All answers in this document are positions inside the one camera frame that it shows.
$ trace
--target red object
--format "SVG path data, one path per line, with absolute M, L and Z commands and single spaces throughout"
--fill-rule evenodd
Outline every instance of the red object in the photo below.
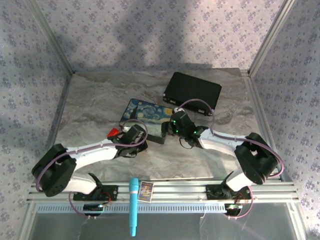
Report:
M 108 133 L 107 137 L 113 137 L 119 133 L 119 130 L 116 128 L 112 128 L 111 131 Z

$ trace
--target marble-patterned mat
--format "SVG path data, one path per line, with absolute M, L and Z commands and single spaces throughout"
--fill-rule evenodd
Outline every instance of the marble-patterned mat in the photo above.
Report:
M 186 70 L 185 74 L 222 86 L 215 109 L 217 131 L 247 135 L 259 133 L 245 83 L 238 68 Z M 75 147 L 99 142 L 119 120 L 131 98 L 174 108 L 162 100 L 173 71 L 85 72 L 72 77 L 56 143 Z M 196 125 L 208 126 L 211 117 L 188 111 Z M 117 158 L 79 169 L 94 173 L 102 181 L 166 178 L 224 178 L 239 167 L 237 160 L 213 150 L 184 149 L 177 137 L 164 145 L 148 142 L 149 148 L 136 158 Z

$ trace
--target black cable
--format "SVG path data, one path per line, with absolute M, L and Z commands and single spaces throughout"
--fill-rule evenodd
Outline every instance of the black cable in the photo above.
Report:
M 184 149 L 189 149 L 189 150 L 193 148 L 193 146 L 190 147 L 190 148 L 187 148 L 187 147 L 183 146 L 182 142 L 181 142 L 181 139 L 182 139 L 182 137 L 179 138 L 179 143 L 180 143 L 181 147 L 183 147 Z

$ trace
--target microphone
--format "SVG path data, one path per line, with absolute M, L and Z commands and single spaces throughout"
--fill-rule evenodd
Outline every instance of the microphone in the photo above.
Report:
M 129 227 L 131 237 L 136 236 L 136 227 L 138 225 L 138 191 L 139 180 L 136 177 L 130 179 L 129 192 L 130 192 L 130 210 L 129 210 Z

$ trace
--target small picture card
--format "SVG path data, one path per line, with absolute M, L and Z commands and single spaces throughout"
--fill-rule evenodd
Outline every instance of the small picture card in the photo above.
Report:
M 138 200 L 146 203 L 151 203 L 153 192 L 154 183 L 142 181 L 139 189 Z

